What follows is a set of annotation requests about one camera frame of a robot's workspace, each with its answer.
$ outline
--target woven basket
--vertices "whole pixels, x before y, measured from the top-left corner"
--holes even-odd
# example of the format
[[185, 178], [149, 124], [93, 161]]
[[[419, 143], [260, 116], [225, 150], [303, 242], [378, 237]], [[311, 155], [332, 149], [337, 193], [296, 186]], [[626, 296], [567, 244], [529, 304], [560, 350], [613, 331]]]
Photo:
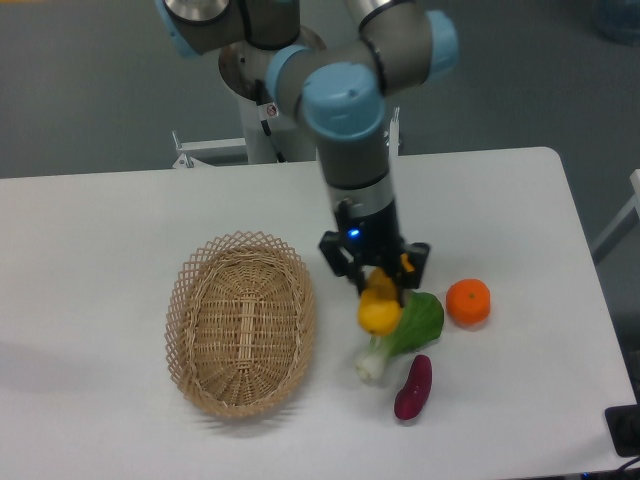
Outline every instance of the woven basket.
[[282, 240], [216, 238], [191, 255], [171, 295], [171, 379], [207, 413], [246, 417], [275, 406], [311, 358], [314, 305], [309, 273]]

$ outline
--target toy vegetable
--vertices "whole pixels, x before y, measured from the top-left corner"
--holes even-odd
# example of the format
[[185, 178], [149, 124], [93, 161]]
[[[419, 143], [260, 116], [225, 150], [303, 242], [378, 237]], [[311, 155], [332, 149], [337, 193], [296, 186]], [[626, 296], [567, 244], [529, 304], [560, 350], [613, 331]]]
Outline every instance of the toy vegetable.
[[411, 364], [407, 382], [396, 395], [393, 412], [399, 420], [411, 420], [420, 414], [431, 393], [432, 377], [429, 357], [417, 355]]
[[372, 337], [369, 347], [356, 359], [356, 371], [363, 380], [382, 376], [396, 355], [422, 348], [440, 337], [444, 309], [430, 293], [411, 292], [398, 327], [386, 337]]

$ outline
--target orange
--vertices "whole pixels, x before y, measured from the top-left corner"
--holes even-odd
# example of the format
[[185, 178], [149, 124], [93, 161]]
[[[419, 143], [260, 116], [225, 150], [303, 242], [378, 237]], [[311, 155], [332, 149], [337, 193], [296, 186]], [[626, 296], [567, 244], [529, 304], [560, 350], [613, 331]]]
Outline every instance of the orange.
[[480, 280], [467, 278], [447, 291], [447, 313], [464, 325], [474, 325], [489, 316], [491, 292]]

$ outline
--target cable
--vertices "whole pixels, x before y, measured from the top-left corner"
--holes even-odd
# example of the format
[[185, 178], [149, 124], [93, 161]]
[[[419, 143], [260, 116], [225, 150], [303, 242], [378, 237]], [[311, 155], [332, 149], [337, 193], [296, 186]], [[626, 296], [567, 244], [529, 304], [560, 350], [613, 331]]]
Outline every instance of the cable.
[[640, 457], [636, 457], [633, 460], [628, 461], [627, 463], [625, 463], [624, 465], [621, 465], [620, 468], [618, 468], [618, 470], [616, 470], [615, 472], [615, 478], [621, 478], [622, 475], [624, 475], [627, 478], [633, 478], [630, 477], [627, 472], [625, 472], [625, 470], [627, 468], [629, 468], [631, 465], [635, 465], [636, 463], [640, 462]]

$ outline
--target light blue joint cap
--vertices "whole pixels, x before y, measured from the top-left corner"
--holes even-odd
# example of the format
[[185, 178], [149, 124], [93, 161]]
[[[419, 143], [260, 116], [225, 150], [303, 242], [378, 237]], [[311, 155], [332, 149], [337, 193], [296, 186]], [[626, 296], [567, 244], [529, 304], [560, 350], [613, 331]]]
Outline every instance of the light blue joint cap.
[[427, 12], [431, 23], [433, 51], [429, 80], [439, 78], [449, 72], [458, 63], [458, 34], [449, 17], [440, 10]]
[[384, 99], [367, 67], [333, 63], [305, 81], [302, 113], [319, 135], [341, 142], [357, 141], [374, 133], [382, 123]]
[[162, 22], [164, 23], [165, 28], [169, 32], [169, 36], [171, 40], [173, 40], [173, 44], [178, 50], [180, 56], [184, 58], [194, 58], [199, 57], [200, 54], [196, 52], [189, 43], [184, 39], [180, 32], [173, 24], [173, 20], [171, 20], [171, 16], [167, 9], [164, 6], [164, 0], [156, 0], [156, 8], [158, 9], [158, 13], [160, 14], [160, 18], [162, 18]]
[[288, 47], [283, 48], [269, 62], [269, 67], [267, 67], [267, 75], [264, 79], [265, 87], [267, 87], [267, 92], [269, 92], [269, 96], [273, 98], [273, 101], [278, 103], [278, 99], [276, 98], [278, 93], [278, 81], [280, 80], [280, 72], [282, 72], [282, 68], [284, 64], [287, 63], [292, 56], [296, 53], [301, 52], [302, 50], [309, 50], [307, 47], [303, 47], [302, 45], [289, 45]]

